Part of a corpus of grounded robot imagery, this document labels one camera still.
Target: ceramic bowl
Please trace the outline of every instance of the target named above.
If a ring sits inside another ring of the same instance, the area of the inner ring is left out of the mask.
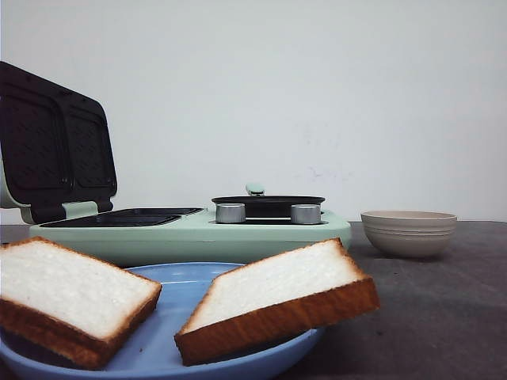
[[[457,217],[427,211],[366,211],[361,220],[377,249],[401,257],[430,257],[448,245]]]

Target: blue plate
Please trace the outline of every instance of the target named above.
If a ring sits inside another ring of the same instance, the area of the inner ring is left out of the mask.
[[[132,334],[103,370],[80,370],[59,355],[0,330],[0,355],[20,378],[61,379],[224,379],[271,378],[299,361],[323,333],[307,331],[258,351],[227,360],[185,367],[173,335],[183,326],[210,282],[238,264],[183,263],[131,268],[162,283],[157,309]]]

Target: bread slice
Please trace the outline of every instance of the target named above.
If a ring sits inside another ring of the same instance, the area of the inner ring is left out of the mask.
[[[162,285],[41,237],[0,249],[0,325],[81,367],[104,366]]]
[[[372,278],[335,238],[219,275],[174,340],[193,365],[377,308]]]

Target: small pan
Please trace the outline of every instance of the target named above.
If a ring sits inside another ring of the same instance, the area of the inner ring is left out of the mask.
[[[319,196],[222,196],[213,203],[244,203],[247,218],[290,218],[293,204],[320,204]]]

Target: dark countertop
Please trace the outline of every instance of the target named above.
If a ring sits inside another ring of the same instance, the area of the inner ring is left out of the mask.
[[[350,253],[373,276],[381,308],[329,327],[277,379],[506,379],[507,222],[458,222],[426,260],[386,257],[353,222]],[[2,226],[2,242],[28,235]],[[0,361],[0,378],[16,379]]]

